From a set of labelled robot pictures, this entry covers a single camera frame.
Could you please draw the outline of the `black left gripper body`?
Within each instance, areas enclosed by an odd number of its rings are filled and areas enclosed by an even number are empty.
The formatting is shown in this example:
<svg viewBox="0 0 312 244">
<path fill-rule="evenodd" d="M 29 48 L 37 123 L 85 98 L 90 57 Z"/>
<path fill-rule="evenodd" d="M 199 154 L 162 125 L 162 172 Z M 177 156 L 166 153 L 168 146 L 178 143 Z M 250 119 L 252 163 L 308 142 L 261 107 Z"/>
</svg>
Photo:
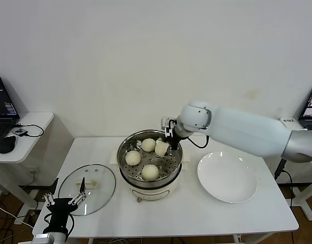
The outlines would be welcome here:
<svg viewBox="0 0 312 244">
<path fill-rule="evenodd" d="M 45 228 L 45 233 L 59 232 L 70 234 L 75 226 L 72 212 L 78 209 L 78 204 L 73 203 L 71 198 L 56 198 L 54 199 L 54 204 L 50 204 L 47 208 L 50 213 L 45 216 L 45 220 L 48 221 L 48 227 Z M 68 218 L 72 221 L 70 230 L 67 229 Z"/>
</svg>

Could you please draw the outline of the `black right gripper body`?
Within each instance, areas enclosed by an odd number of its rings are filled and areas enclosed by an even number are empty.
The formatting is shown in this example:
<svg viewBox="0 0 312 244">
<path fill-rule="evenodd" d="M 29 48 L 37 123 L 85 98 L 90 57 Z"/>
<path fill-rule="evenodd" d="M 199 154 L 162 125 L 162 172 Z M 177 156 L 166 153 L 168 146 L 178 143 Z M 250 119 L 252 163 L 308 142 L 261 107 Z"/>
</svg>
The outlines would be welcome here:
<svg viewBox="0 0 312 244">
<path fill-rule="evenodd" d="M 172 127 L 168 129 L 169 131 L 169 138 L 171 139 L 181 139 L 181 136 L 177 133 L 177 127 Z"/>
</svg>

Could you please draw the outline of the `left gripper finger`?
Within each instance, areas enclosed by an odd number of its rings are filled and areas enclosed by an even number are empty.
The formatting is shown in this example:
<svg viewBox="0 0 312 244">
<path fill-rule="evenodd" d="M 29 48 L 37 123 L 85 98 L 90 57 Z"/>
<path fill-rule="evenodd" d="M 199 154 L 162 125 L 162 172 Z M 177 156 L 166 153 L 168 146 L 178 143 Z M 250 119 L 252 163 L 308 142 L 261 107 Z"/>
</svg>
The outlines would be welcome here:
<svg viewBox="0 0 312 244">
<path fill-rule="evenodd" d="M 80 184 L 79 193 L 68 202 L 68 205 L 81 205 L 81 203 L 85 199 L 86 199 L 86 186 L 85 186 L 85 177 L 84 177 Z"/>
<path fill-rule="evenodd" d="M 43 195 L 43 199 L 47 205 L 54 205 L 54 194 L 57 188 L 59 178 L 56 178 L 53 184 L 49 187 L 48 192 Z"/>
</svg>

